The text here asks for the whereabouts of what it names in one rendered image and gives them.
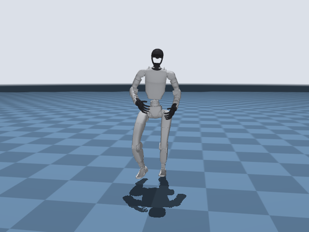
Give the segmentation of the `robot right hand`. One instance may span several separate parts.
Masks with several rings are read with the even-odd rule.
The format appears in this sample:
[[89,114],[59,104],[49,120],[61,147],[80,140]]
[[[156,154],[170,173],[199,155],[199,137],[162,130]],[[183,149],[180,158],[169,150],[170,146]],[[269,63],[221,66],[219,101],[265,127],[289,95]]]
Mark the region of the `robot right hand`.
[[[148,105],[145,105],[143,102],[147,102],[147,101],[141,101],[140,99],[138,99],[138,98],[136,98],[136,102],[135,102],[135,104],[138,106],[138,108],[143,112],[143,113],[145,113],[145,114],[147,114],[147,110],[149,110],[149,108],[146,108],[146,107],[150,107],[150,106],[148,106]],[[145,107],[146,106],[146,107]],[[147,109],[147,110],[145,110],[145,109]],[[146,112],[145,112],[146,111]]]

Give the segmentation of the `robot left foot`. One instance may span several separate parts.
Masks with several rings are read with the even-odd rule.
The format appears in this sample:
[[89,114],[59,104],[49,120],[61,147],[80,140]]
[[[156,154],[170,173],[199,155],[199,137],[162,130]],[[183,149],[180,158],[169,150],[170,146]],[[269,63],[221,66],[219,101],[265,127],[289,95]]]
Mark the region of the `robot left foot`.
[[160,170],[160,173],[159,173],[159,175],[158,176],[160,176],[160,177],[164,177],[164,176],[166,176],[166,169],[164,170],[164,168],[163,169],[161,169]]

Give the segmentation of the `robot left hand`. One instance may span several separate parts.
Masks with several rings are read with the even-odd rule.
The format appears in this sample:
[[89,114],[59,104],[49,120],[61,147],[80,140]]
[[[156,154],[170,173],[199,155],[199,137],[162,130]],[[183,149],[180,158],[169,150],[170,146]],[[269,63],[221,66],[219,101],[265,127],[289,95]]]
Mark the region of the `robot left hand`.
[[172,118],[172,116],[174,115],[174,113],[175,113],[175,111],[177,110],[177,107],[176,107],[176,103],[174,103],[173,105],[172,105],[172,107],[171,108],[167,108],[167,109],[170,109],[170,111],[169,112],[167,112],[167,113],[164,113],[164,114],[168,114],[168,115],[166,115],[166,120],[169,120],[169,119],[171,119]]

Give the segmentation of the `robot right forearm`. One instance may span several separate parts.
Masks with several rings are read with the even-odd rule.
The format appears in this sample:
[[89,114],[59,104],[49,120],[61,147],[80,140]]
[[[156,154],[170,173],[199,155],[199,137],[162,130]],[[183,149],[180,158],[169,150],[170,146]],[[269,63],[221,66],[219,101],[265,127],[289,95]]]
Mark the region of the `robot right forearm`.
[[139,99],[138,95],[137,95],[137,92],[136,91],[133,91],[133,87],[130,88],[129,90],[129,94],[133,100],[133,103],[135,104],[135,102],[137,101],[136,98]]

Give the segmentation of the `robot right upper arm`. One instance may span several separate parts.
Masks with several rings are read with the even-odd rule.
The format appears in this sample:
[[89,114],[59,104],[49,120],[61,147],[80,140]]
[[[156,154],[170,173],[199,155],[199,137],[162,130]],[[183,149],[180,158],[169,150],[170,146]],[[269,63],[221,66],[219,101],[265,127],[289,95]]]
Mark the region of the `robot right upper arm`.
[[138,73],[136,74],[134,81],[133,81],[133,84],[132,84],[133,91],[136,91],[138,93],[137,87],[142,80],[141,77],[145,76],[145,72],[146,72],[146,69],[142,69],[142,70],[139,70]]

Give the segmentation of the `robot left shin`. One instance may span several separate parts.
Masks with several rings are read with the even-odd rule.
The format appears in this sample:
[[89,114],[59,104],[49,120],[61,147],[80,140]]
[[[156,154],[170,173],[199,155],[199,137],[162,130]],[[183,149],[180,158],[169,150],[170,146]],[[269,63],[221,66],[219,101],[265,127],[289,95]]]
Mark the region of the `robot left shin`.
[[166,165],[167,157],[168,157],[168,145],[167,145],[167,148],[165,150],[162,149],[160,151],[161,169],[164,168],[164,170],[165,170],[165,165]]

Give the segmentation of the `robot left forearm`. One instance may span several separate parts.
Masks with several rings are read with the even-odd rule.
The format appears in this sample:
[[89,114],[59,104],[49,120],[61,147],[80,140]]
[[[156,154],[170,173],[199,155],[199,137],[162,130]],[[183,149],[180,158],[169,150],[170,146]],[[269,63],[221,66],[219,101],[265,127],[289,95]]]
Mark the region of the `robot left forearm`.
[[179,105],[179,102],[180,102],[180,99],[181,99],[181,91],[180,89],[178,90],[178,94],[177,95],[174,95],[174,100],[173,100],[173,104],[176,103],[176,107],[178,109],[178,105]]

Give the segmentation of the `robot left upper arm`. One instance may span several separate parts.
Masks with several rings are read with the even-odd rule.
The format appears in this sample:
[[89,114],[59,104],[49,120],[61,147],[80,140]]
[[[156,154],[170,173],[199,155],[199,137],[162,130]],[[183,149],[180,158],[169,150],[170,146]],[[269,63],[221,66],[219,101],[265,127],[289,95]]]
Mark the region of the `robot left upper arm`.
[[178,94],[179,90],[179,84],[177,81],[177,78],[175,76],[175,73],[173,71],[167,71],[167,78],[170,80],[172,87],[174,88],[173,96]]

